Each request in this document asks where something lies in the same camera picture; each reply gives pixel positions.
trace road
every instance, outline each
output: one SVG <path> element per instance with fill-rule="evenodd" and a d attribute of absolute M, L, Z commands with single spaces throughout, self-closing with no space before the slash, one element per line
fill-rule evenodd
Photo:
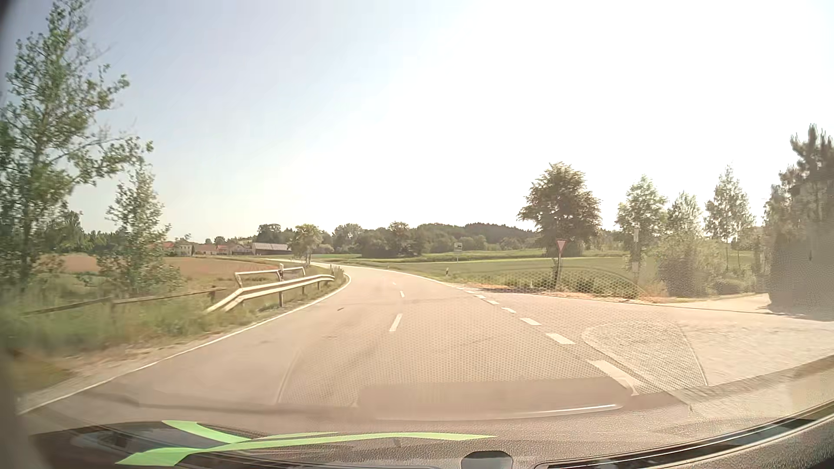
<path fill-rule="evenodd" d="M 559 457 L 635 451 L 831 399 L 832 323 L 346 271 L 335 295 L 40 406 L 28 429 L 454 431 L 497 436 L 482 449 L 535 462 L 559 441 L 581 442 L 557 445 Z"/>

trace wooden fence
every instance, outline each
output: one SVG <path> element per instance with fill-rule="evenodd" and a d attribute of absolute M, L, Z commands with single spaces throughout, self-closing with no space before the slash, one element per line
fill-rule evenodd
<path fill-rule="evenodd" d="M 58 311 L 66 311 L 66 310 L 74 310 L 75 308 L 81 308 L 82 306 L 87 305 L 95 305 L 97 303 L 109 303 L 110 310 L 116 308 L 117 305 L 128 305 L 130 303 L 142 303 L 144 301 L 155 301 L 155 300 L 169 300 L 171 298 L 179 298 L 180 296 L 191 296 L 191 295 L 206 295 L 208 294 L 209 299 L 214 303 L 214 294 L 218 291 L 226 290 L 224 287 L 213 287 L 208 290 L 199 290 L 199 291 L 185 291 L 183 293 L 172 293 L 169 295 L 156 295 L 156 296 L 139 296 L 137 298 L 125 298 L 123 300 L 116 300 L 112 296 L 105 296 L 103 298 L 97 298 L 95 300 L 87 300 L 87 301 L 79 301 L 78 303 L 70 303 L 69 305 L 60 305 L 60 306 L 52 306 L 49 308 L 42 308 L 40 310 L 31 310 L 21 313 L 20 316 L 30 316 L 30 315 L 43 315 L 47 313 L 54 313 Z"/>

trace barn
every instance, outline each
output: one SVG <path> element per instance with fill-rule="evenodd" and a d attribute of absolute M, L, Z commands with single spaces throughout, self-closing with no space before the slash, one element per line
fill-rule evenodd
<path fill-rule="evenodd" d="M 252 254 L 254 255 L 279 255 L 293 254 L 288 245 L 275 243 L 252 243 Z"/>

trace treeline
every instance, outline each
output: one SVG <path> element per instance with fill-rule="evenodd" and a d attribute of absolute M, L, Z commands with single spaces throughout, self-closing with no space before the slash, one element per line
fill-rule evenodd
<path fill-rule="evenodd" d="M 246 240 L 288 244 L 292 247 L 297 235 L 296 229 L 282 228 L 280 224 L 262 224 L 257 234 Z M 377 229 L 365 229 L 359 224 L 348 223 L 336 227 L 333 233 L 319 230 L 319 235 L 321 241 L 313 248 L 312 254 L 359 254 L 375 259 L 446 253 L 454 250 L 455 243 L 461 243 L 463 250 L 519 250 L 536 247 L 533 231 L 491 223 L 469 223 L 464 226 L 428 223 L 410 227 L 403 222 L 393 222 Z"/>

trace metal guardrail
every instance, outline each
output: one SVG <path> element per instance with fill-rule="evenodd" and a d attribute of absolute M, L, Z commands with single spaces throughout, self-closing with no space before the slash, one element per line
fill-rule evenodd
<path fill-rule="evenodd" d="M 244 283 L 240 279 L 241 275 L 254 275 L 254 274 L 276 274 L 278 276 L 278 280 L 283 280 L 283 273 L 285 272 L 294 272 L 297 270 L 301 270 L 301 275 L 305 276 L 307 273 L 304 271 L 304 267 L 290 267 L 288 269 L 284 268 L 284 265 L 281 265 L 280 269 L 271 269 L 271 270 L 252 270 L 250 272 L 235 272 L 234 273 L 234 280 L 238 282 L 238 287 L 243 288 Z"/>
<path fill-rule="evenodd" d="M 301 288 L 301 292 L 304 293 L 304 287 L 308 285 L 316 284 L 318 288 L 321 288 L 321 282 L 332 282 L 334 280 L 336 280 L 336 278 L 332 275 L 319 274 L 311 275 L 310 277 L 300 277 L 298 279 L 285 280 L 283 282 L 274 282 L 271 284 L 241 287 L 235 290 L 234 293 L 232 293 L 231 295 L 211 305 L 209 308 L 206 309 L 205 312 L 210 313 L 216 310 L 221 310 L 223 312 L 229 311 L 246 300 L 252 300 L 253 298 L 259 298 L 260 296 L 273 295 L 275 293 L 279 294 L 279 306 L 283 306 L 285 291 L 292 290 L 293 288 Z"/>

